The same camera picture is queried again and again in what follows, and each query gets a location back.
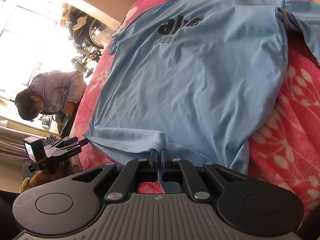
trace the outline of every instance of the t-shirt sleeve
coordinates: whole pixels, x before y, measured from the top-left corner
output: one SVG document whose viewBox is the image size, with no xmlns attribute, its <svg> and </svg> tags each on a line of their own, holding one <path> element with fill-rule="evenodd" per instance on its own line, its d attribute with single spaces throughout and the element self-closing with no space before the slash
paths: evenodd
<svg viewBox="0 0 320 240">
<path fill-rule="evenodd" d="M 75 74 L 70 79 L 69 93 L 66 98 L 67 102 L 78 103 L 83 95 L 87 85 L 83 80 L 83 76 Z"/>
<path fill-rule="evenodd" d="M 284 0 L 282 21 L 287 29 L 303 33 L 311 53 L 320 63 L 320 4 L 308 0 Z"/>
<path fill-rule="evenodd" d="M 127 26 L 126 28 L 124 28 L 123 30 L 121 30 L 119 33 L 116 32 L 113 35 L 112 42 L 109 45 L 108 55 L 115 54 L 120 41 L 122 41 L 126 38 L 129 38 L 133 34 L 134 25 L 135 24 L 132 23 L 129 26 Z"/>
</svg>

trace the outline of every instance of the gray gripper base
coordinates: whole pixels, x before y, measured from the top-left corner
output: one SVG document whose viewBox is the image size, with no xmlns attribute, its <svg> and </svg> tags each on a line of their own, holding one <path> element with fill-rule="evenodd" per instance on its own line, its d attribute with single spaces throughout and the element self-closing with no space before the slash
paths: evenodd
<svg viewBox="0 0 320 240">
<path fill-rule="evenodd" d="M 18 240 L 45 239 L 27 232 Z M 224 223 L 208 204 L 198 204 L 185 194 L 132 194 L 120 204 L 109 204 L 91 226 L 55 240 L 263 240 Z M 300 240 L 294 233 L 265 238 Z"/>
</svg>

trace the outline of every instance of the bed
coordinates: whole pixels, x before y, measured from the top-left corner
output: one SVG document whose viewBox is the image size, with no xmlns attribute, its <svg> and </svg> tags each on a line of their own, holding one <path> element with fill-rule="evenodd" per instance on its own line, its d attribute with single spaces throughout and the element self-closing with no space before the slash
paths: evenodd
<svg viewBox="0 0 320 240">
<path fill-rule="evenodd" d="M 166 0 L 137 0 L 120 26 Z M 294 192 L 306 213 L 320 204 L 320 72 L 303 36 L 290 33 L 289 65 L 269 120 L 250 139 L 249 175 Z M 98 95 L 106 82 L 113 56 L 104 53 L 81 101 L 72 134 L 87 130 Z M 79 154 L 83 169 L 112 161 L 87 145 Z M 162 193 L 158 183 L 145 182 L 140 193 Z"/>
</svg>

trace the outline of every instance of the circular pad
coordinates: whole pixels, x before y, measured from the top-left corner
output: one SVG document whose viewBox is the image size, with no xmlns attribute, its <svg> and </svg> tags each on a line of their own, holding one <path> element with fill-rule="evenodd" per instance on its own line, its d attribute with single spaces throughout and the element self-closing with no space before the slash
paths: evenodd
<svg viewBox="0 0 320 240">
<path fill-rule="evenodd" d="M 244 199 L 244 205 L 256 214 L 272 214 L 281 208 L 281 201 L 270 194 L 256 193 Z"/>
<path fill-rule="evenodd" d="M 36 201 L 36 208 L 40 212 L 48 215 L 61 214 L 69 210 L 72 205 L 72 198 L 62 193 L 47 194 Z"/>
<path fill-rule="evenodd" d="M 217 211 L 232 227 L 253 236 L 279 236 L 297 230 L 304 208 L 289 190 L 248 179 L 227 184 Z"/>
</svg>

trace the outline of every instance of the camera screen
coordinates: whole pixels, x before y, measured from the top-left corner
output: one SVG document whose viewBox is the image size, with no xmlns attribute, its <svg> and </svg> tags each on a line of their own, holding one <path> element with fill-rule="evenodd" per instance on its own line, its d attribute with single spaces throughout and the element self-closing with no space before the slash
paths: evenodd
<svg viewBox="0 0 320 240">
<path fill-rule="evenodd" d="M 35 161 L 36 161 L 36 158 L 35 158 L 35 155 L 33 154 L 33 150 L 32 150 L 31 145 L 26 144 L 26 143 L 25 143 L 24 145 L 26 146 L 29 159 L 31 159 L 31 160 L 33 160 L 33 161 L 35 162 Z"/>
</svg>

